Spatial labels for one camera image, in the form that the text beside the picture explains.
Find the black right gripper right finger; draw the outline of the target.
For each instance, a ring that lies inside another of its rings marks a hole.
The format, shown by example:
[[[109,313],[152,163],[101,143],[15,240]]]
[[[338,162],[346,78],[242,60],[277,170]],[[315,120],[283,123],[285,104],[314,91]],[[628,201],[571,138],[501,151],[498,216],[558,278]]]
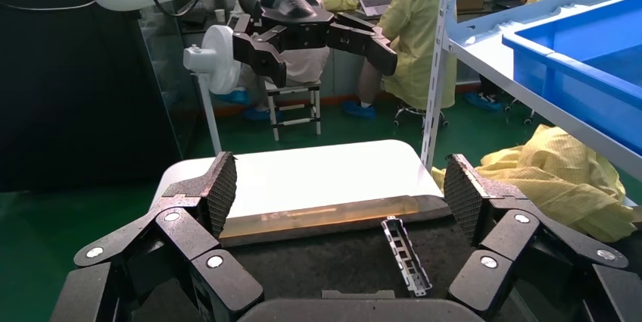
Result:
[[[559,297],[574,321],[639,321],[641,279],[617,249],[545,215],[517,187],[452,154],[444,200],[474,247],[449,298],[493,320],[518,280]]]

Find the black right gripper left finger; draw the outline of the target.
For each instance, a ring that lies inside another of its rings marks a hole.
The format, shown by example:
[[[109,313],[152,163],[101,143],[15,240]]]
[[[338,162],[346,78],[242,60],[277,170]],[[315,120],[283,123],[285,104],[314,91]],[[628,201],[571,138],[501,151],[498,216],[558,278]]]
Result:
[[[263,288],[219,240],[236,182],[235,157],[221,152],[203,175],[170,184],[146,214],[81,248],[51,319],[130,321],[174,279],[202,320],[239,320]]]

